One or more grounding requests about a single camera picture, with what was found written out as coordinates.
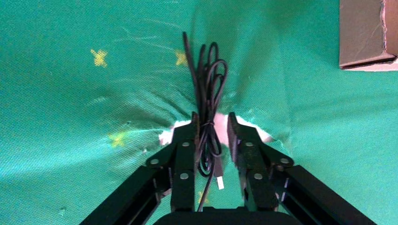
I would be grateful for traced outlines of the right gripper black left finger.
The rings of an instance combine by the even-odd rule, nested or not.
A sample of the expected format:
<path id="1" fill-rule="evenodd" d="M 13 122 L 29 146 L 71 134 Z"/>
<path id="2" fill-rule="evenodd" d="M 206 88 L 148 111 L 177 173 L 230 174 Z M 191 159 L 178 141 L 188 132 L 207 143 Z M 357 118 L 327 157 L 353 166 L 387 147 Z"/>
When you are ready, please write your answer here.
<path id="1" fill-rule="evenodd" d="M 143 225 L 161 203 L 161 195 L 171 195 L 171 212 L 157 225 L 187 222 L 195 211 L 195 155 L 199 141 L 198 114 L 191 122 L 175 128 L 169 145 L 152 155 L 110 194 L 82 222 L 83 225 Z"/>

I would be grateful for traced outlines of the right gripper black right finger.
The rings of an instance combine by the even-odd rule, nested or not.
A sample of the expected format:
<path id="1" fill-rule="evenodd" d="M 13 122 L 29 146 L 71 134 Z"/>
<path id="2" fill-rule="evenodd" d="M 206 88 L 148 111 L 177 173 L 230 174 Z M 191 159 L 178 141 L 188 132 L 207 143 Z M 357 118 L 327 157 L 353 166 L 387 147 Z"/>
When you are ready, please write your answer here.
<path id="1" fill-rule="evenodd" d="M 228 115 L 232 161 L 250 217 L 268 225 L 371 225 L 373 221 L 289 156 L 265 144 L 254 127 Z"/>

